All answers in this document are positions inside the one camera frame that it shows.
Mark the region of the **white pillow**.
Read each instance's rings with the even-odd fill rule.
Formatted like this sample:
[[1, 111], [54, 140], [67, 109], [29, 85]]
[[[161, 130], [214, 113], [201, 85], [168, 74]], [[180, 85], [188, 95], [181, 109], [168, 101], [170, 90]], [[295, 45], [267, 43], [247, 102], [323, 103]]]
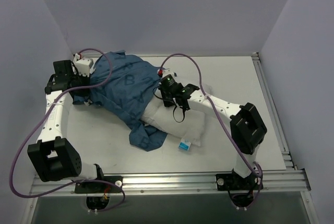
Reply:
[[153, 126], [195, 146], [201, 146], [201, 138], [205, 132], [206, 116], [204, 113], [195, 110], [183, 113], [180, 108], [165, 107], [160, 99], [161, 92], [157, 85], [148, 89], [148, 95], [152, 98], [140, 118], [145, 126]]

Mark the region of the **blue cartoon print pillowcase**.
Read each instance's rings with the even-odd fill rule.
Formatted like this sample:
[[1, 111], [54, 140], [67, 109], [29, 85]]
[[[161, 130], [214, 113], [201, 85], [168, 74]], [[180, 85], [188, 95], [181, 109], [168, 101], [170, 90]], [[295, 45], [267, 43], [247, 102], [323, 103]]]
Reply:
[[158, 67], [125, 52], [108, 52], [95, 63], [91, 85], [108, 80], [103, 86], [90, 89], [87, 97], [76, 96], [74, 104], [91, 102], [115, 114], [129, 128], [129, 143], [144, 151], [160, 148], [167, 134], [141, 120], [159, 83]]

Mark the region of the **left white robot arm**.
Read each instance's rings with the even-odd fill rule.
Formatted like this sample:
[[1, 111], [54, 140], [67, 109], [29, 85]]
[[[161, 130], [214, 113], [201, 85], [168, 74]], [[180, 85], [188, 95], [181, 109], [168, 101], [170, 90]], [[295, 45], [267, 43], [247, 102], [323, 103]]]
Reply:
[[72, 87], [87, 86], [93, 73], [93, 60], [53, 63], [55, 73], [44, 88], [46, 119], [35, 144], [28, 146], [28, 156], [43, 182], [87, 179], [87, 187], [100, 192], [105, 187], [103, 171], [98, 164], [83, 162], [79, 153], [67, 140], [70, 107], [74, 96], [86, 96], [89, 89], [66, 92]]

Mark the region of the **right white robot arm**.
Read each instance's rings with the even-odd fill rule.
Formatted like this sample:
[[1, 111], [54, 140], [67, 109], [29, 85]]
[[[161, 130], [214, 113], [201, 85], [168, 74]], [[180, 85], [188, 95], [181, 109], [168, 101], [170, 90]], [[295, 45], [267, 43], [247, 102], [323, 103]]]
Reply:
[[159, 70], [158, 75], [158, 90], [165, 107], [181, 108], [183, 114], [188, 110], [195, 110], [219, 121], [238, 153], [231, 177], [236, 188], [243, 189], [249, 185], [251, 174], [256, 177], [261, 175], [260, 171], [255, 171], [256, 155], [267, 128], [253, 104], [248, 102], [239, 105], [216, 98], [206, 93], [202, 85], [183, 86], [166, 70]]

